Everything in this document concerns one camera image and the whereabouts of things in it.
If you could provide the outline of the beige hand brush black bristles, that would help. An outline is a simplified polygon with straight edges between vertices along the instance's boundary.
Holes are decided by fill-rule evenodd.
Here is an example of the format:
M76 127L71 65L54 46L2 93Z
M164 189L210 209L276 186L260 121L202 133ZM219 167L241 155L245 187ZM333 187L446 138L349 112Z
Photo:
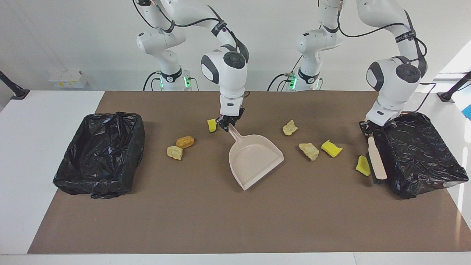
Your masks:
M370 158L372 168L372 180L375 184L382 184L387 179L387 174L384 169L382 159L375 144L375 139L372 135L367 138L368 155Z

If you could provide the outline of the beige plastic dustpan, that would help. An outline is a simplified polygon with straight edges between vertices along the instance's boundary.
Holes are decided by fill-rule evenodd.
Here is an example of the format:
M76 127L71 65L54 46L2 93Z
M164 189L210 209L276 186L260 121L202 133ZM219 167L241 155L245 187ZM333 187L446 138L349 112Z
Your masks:
M242 136L233 125L229 125L229 133L234 138L229 151L229 166L243 191L284 161L284 154L266 137L257 134Z

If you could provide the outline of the brown potato-shaped lump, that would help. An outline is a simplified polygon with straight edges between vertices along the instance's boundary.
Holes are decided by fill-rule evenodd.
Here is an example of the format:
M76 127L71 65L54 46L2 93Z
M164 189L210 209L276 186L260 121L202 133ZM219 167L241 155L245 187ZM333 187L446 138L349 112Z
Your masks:
M187 135L185 137L178 138L176 140L175 146L179 148L186 149L195 144L195 138L193 136Z

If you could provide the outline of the bin lined with black bag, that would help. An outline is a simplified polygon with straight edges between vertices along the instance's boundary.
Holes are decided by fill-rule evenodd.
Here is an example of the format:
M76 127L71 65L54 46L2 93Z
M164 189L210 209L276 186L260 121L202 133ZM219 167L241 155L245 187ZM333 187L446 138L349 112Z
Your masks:
M136 113L95 113L81 121L53 178L70 195L110 199L132 190L145 128Z
M390 190L402 199L469 181L442 137L423 113L394 119L397 127L374 135Z

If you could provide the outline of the brown paper table mat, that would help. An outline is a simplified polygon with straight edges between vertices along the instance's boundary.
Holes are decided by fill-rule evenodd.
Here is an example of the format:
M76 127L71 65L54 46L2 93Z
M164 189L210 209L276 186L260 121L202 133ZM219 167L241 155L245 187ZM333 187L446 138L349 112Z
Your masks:
M92 199L57 191L31 254L471 251L471 230L446 190L401 200L355 170L358 122L375 92L252 92L237 129L273 141L284 161L247 191L234 179L234 139L219 129L217 92L105 92L98 113L142 116L144 156L131 193ZM298 130L284 135L291 119ZM182 160L166 154L187 135ZM321 149L330 139L343 151ZM299 149L313 143L318 158Z

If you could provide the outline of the large white cardboard box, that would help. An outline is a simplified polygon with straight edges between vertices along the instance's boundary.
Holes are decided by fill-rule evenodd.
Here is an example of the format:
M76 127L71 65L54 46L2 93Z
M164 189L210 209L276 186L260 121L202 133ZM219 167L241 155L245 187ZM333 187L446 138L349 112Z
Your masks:
M58 85L61 88L77 88L83 89L87 86L88 81L82 71L68 70L60 73Z

